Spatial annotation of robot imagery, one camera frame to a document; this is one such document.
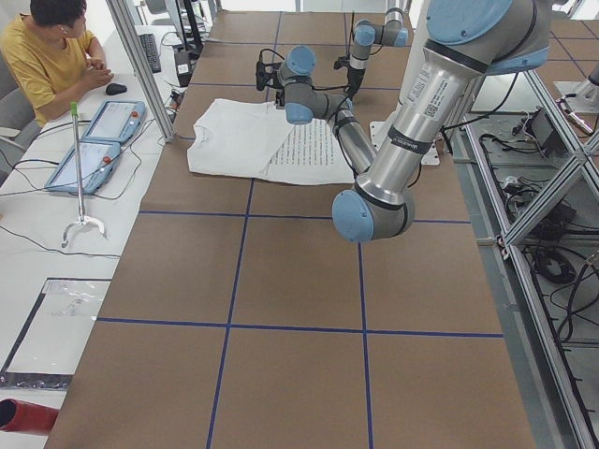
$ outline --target industrial robot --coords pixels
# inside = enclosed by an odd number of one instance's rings
[[[397,236],[415,215],[407,188],[422,157],[446,122],[466,85],[476,77],[516,73],[539,67],[548,57],[552,0],[431,0],[426,12],[424,63],[416,79],[403,85],[408,93],[379,150],[371,144],[352,112],[351,97],[358,91],[373,44],[402,45],[407,40],[401,18],[406,2],[387,2],[384,26],[360,21],[348,60],[344,94],[314,88],[315,57],[306,46],[294,47],[279,64],[260,66],[258,89],[277,91],[292,124],[312,119],[328,122],[333,135],[356,173],[351,189],[333,201],[332,218],[346,239],[366,242]]]

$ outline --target metal stand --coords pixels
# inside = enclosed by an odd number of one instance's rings
[[[79,117],[77,115],[77,103],[71,103],[71,116],[73,117],[73,137],[75,139],[75,167],[77,169],[77,196],[79,198],[79,218],[65,228],[63,233],[63,248],[68,245],[68,231],[73,226],[84,227],[86,225],[97,226],[100,234],[106,238],[106,228],[97,218],[85,214],[85,204],[83,202],[83,175],[81,173],[81,152],[79,145]]]

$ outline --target white desk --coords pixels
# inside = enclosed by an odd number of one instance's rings
[[[174,28],[168,26],[141,26],[138,33],[154,33],[156,43],[160,45],[163,35]],[[178,42],[175,35],[165,38],[165,43]],[[125,54],[119,36],[115,33],[104,44],[108,67],[114,72],[113,82],[125,84],[125,94],[108,97],[104,88],[88,93],[79,102],[80,120],[93,117],[99,105],[107,98],[144,100],[145,97],[133,68]],[[173,52],[170,47],[161,47],[162,71],[154,78],[158,89],[166,101],[170,95],[171,84],[177,85]],[[152,119],[148,109],[146,123]],[[46,129],[57,124],[69,123],[70,115],[48,123]],[[60,162],[73,143],[72,128],[65,126],[40,136],[23,159],[47,159]],[[162,137],[155,123],[151,124],[133,145],[133,151],[141,159],[141,165],[134,179],[116,200],[86,197],[85,206],[88,215],[102,220],[107,228],[108,238],[104,239],[96,228],[85,226],[69,233],[70,244],[64,249],[70,253],[111,253],[121,254],[129,232],[135,222],[139,202],[152,178],[162,151]],[[139,160],[126,151],[120,158],[109,182],[98,190],[101,196],[115,197],[120,194],[131,178]],[[41,163],[27,163],[19,166],[35,187],[41,188],[54,170],[54,166]],[[78,217],[78,199],[76,196],[57,195],[48,192],[34,192],[23,195],[3,196],[13,192],[31,191],[31,185],[18,172],[13,171],[0,188],[0,214],[4,218],[0,225],[25,235],[40,244],[60,249],[63,231]],[[4,364],[14,341],[25,323],[30,310],[37,300],[40,289],[49,277],[110,279],[118,260],[107,257],[87,257],[62,255],[42,251],[33,243],[9,235],[0,229],[0,366]],[[51,339],[52,330],[48,329]],[[32,390],[0,390],[0,399],[18,398],[31,402],[60,408],[64,392]],[[45,437],[35,437],[18,433],[0,432],[0,447],[19,447],[21,449],[41,448]]]

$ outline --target blue and white device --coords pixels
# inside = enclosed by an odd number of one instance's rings
[[[108,180],[121,155],[119,142],[80,141],[83,193],[93,194]],[[73,145],[44,188],[51,192],[77,193],[77,168]]]
[[[105,100],[81,140],[126,143],[143,123],[146,105],[142,101]]]

